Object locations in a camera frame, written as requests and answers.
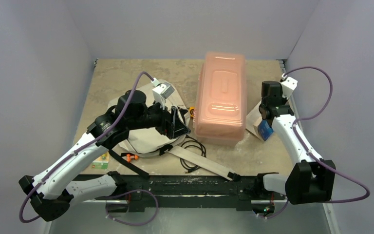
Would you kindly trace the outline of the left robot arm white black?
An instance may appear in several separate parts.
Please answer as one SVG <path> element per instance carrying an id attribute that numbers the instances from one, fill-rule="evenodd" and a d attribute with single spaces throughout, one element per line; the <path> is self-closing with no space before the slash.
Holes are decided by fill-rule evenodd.
<path id="1" fill-rule="evenodd" d="M 53 221 L 77 204 L 98 197 L 121 199 L 127 195 L 127 184 L 118 172 L 85 181 L 76 177 L 96 158 L 110 152 L 129 138 L 130 131 L 154 129 L 170 140 L 190 133 L 186 108 L 167 107 L 165 96 L 156 95 L 151 106 L 146 105 L 146 94 L 129 90 L 116 105 L 91 123 L 78 142 L 42 173 L 25 175 L 19 185 L 26 194 L 38 218 Z"/>

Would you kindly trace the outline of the blue orange book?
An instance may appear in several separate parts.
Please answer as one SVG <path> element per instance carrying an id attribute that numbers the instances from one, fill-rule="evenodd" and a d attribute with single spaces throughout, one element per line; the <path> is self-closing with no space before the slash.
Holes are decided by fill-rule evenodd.
<path id="1" fill-rule="evenodd" d="M 265 142 L 273 134 L 273 129 L 269 126 L 266 120 L 263 120 L 259 112 L 260 104 L 261 101 L 247 114 L 246 130 L 259 140 Z"/>

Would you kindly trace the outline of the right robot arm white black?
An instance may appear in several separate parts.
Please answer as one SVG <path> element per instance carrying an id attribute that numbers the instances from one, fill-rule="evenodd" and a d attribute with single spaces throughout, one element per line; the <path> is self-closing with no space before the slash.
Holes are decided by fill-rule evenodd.
<path id="1" fill-rule="evenodd" d="M 311 146 L 296 124 L 288 99 L 297 81 L 264 81 L 259 112 L 284 144 L 294 167 L 288 176 L 278 173 L 258 174 L 255 195 L 266 198 L 272 192 L 285 195 L 293 205 L 331 200 L 336 166 L 324 160 Z"/>

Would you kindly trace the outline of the beige backpack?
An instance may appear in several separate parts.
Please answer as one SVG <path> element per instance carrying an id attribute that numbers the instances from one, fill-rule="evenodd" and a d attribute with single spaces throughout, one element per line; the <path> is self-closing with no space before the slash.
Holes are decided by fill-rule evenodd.
<path id="1" fill-rule="evenodd" d="M 144 85 L 140 92 L 146 95 L 147 101 L 153 101 L 153 84 Z M 186 109 L 178 91 L 166 99 L 166 107 L 172 106 Z M 186 124 L 189 125 L 190 114 L 185 114 Z M 180 158 L 181 165 L 186 173 L 192 173 L 200 168 L 206 169 L 216 175 L 226 178 L 229 181 L 237 181 L 240 175 L 234 170 L 216 163 L 206 157 L 206 147 L 189 135 L 181 136 L 175 139 L 168 139 L 159 134 L 155 128 L 131 130 L 129 138 L 118 143 L 121 151 L 126 154 L 135 154 L 143 158 L 158 157 L 165 153 L 170 153 Z"/>

